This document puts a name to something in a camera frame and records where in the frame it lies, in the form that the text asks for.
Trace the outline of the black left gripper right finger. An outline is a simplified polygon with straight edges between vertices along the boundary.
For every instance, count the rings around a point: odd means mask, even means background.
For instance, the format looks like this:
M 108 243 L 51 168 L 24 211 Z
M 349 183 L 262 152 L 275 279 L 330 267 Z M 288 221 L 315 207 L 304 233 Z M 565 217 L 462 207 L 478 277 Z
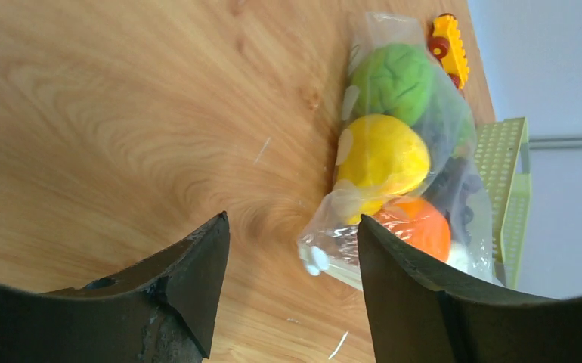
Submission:
M 358 255 L 378 362 L 582 362 L 582 296 L 550 299 L 475 278 L 369 216 Z

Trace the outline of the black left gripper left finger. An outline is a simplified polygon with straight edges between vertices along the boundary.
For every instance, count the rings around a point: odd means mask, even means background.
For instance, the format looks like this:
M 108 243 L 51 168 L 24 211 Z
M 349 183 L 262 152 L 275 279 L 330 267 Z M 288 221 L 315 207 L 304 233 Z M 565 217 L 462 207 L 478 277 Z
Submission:
M 201 362 L 230 250 L 226 213 L 82 288 L 0 284 L 0 362 Z

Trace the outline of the clear zip top bag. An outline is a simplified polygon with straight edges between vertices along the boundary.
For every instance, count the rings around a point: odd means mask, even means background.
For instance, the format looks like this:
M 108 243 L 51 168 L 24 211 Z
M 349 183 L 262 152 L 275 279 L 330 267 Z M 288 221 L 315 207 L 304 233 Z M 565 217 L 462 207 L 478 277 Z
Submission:
M 369 216 L 431 257 L 496 281 L 492 207 L 463 96 L 469 73 L 453 14 L 428 29 L 365 14 L 349 54 L 333 188 L 297 240 L 307 273 L 360 287 L 358 226 Z

